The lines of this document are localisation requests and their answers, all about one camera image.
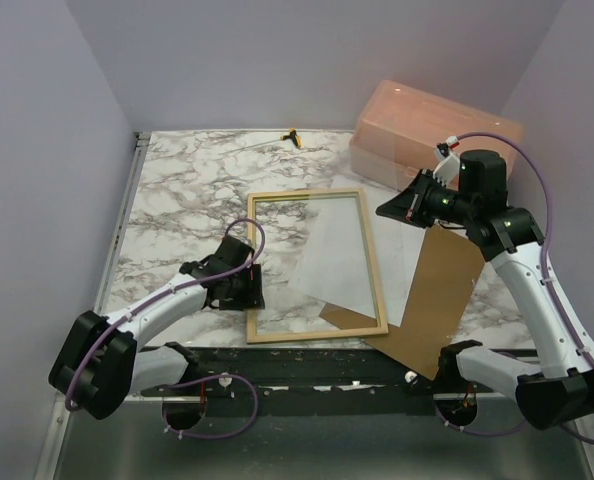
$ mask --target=gray floor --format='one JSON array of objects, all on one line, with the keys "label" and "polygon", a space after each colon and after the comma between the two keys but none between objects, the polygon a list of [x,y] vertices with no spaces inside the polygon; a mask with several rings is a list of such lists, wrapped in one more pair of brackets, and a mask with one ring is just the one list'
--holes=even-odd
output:
[{"label": "gray floor", "polygon": [[[517,422],[507,400],[481,400],[481,429]],[[211,431],[242,419],[213,419]],[[230,440],[163,434],[157,403],[125,403],[98,422],[73,415],[59,479],[585,479],[581,444],[561,430],[481,439],[435,417],[404,415],[259,418]]]}]

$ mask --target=glass pane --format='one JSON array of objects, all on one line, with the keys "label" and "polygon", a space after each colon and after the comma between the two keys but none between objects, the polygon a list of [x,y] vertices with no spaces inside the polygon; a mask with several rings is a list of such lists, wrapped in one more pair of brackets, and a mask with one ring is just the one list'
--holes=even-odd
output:
[{"label": "glass pane", "polygon": [[266,308],[258,312],[258,334],[336,330],[320,318],[327,305],[365,315],[361,327],[377,326],[356,193],[258,198],[256,218],[266,232],[259,260]]}]

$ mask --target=screwdriver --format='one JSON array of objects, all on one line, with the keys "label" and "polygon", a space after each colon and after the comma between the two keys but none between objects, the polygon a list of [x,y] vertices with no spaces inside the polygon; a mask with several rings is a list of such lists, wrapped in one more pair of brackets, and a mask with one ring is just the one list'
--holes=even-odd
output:
[{"label": "screwdriver", "polygon": [[241,150],[246,150],[248,148],[261,147],[262,145],[268,145],[270,143],[283,142],[285,140],[291,140],[297,148],[301,148],[301,138],[297,134],[297,130],[295,130],[294,128],[291,128],[288,130],[288,133],[286,135],[282,135],[278,139],[268,140],[267,142],[256,143],[254,145],[248,145],[247,147],[241,147],[241,148],[237,148],[235,150],[230,150],[229,152],[224,153],[224,155],[228,155],[230,153],[235,153],[235,152],[240,152]]}]

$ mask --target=marble surface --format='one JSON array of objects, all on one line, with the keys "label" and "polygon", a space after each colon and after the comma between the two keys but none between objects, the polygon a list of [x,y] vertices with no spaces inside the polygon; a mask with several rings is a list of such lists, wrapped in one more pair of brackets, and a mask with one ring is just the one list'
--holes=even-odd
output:
[{"label": "marble surface", "polygon": [[[225,226],[246,214],[249,192],[327,188],[336,175],[365,181],[350,171],[349,132],[300,131],[301,150],[279,142],[226,153],[277,135],[243,130],[153,133],[105,311],[139,300],[169,280],[182,262],[212,253]],[[316,212],[306,203],[295,203],[261,213],[268,234],[264,292],[271,308],[260,317],[260,333],[334,329],[317,316],[323,302],[298,295],[285,298],[285,284],[298,258],[295,252],[303,248]],[[467,338],[491,348],[533,348],[510,293],[489,265],[454,341]],[[246,346],[245,315],[199,312],[179,320],[151,343],[168,341]],[[281,346],[295,345],[367,348],[359,338]]]}]

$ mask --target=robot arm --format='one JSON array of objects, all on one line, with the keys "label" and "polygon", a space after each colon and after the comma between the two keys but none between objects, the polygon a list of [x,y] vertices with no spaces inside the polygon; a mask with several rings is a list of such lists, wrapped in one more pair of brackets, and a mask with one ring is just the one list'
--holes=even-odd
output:
[{"label": "robot arm", "polygon": [[93,417],[107,417],[129,393],[179,382],[192,363],[183,348],[175,344],[155,350],[144,347],[175,321],[204,307],[264,308],[258,264],[228,273],[251,263],[249,257],[254,253],[249,245],[226,235],[213,255],[184,263],[166,285],[134,305],[106,316],[83,313],[75,320],[55,361],[50,384],[67,394],[77,369],[102,335],[107,338],[75,379],[72,395]]},{"label": "robot arm", "polygon": [[[471,150],[458,157],[451,137],[438,145],[443,158],[435,172],[419,172],[411,185],[377,209],[377,215],[428,228],[437,220],[463,225],[510,290],[539,356],[539,366],[494,353],[479,342],[450,345],[442,351],[443,378],[482,383],[515,400],[538,429],[594,412],[594,342],[584,330],[546,259],[544,236],[532,215],[507,204],[506,164],[495,152]],[[459,190],[446,184],[459,173]],[[555,307],[547,283],[563,304],[571,328]],[[573,333],[583,338],[579,351]]]}]

